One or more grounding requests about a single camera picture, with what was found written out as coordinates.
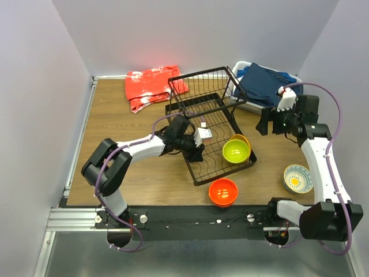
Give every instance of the red bowl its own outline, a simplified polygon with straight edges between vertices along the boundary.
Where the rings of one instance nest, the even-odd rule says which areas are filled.
[[[226,178],[215,180],[209,187],[209,197],[219,207],[224,208],[232,205],[236,201],[237,195],[236,184]]]

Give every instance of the wire rack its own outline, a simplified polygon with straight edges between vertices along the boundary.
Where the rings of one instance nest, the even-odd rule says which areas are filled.
[[[207,128],[212,131],[212,140],[205,143],[203,162],[186,164],[199,186],[251,167],[257,160],[252,151],[248,161],[230,164],[223,158],[222,148],[234,134],[242,134],[234,118],[235,107],[247,100],[243,88],[238,86],[236,77],[229,68],[215,68],[178,76],[168,80],[172,89],[171,101],[165,107],[166,114],[183,112],[195,127],[201,127],[205,119]],[[233,83],[240,91],[240,98],[231,101],[229,84]]]

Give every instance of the wooden tabletop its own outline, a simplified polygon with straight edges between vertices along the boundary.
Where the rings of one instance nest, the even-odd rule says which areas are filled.
[[[168,102],[156,103],[136,114],[125,97],[124,80],[99,80],[74,173],[68,205],[98,205],[93,187],[81,175],[81,168],[99,143],[139,139],[151,133],[152,123],[164,115]],[[290,194],[282,185],[283,172],[290,164],[307,167],[296,144],[283,135],[261,136],[255,126],[260,116],[236,109],[235,118],[242,133],[250,140],[257,162],[249,169],[229,175],[238,186],[235,204],[267,204],[272,197],[287,197],[301,204],[312,204],[314,192]],[[157,130],[168,125],[157,124]],[[164,155],[132,164],[121,185],[121,192],[131,205],[211,205],[210,184],[194,186],[182,155]]]

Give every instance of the red cloth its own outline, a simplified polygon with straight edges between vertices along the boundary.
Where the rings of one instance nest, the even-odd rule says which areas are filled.
[[[125,84],[131,111],[137,113],[155,102],[168,100],[171,94],[168,79],[179,75],[180,71],[176,65],[148,69],[142,72],[128,72]],[[175,81],[174,86],[176,93],[189,91],[183,80]]]

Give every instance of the white bowl with yellow center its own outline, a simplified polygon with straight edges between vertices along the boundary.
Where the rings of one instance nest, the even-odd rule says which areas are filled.
[[[283,185],[291,193],[308,193],[312,190],[310,171],[299,164],[290,165],[284,170]]]

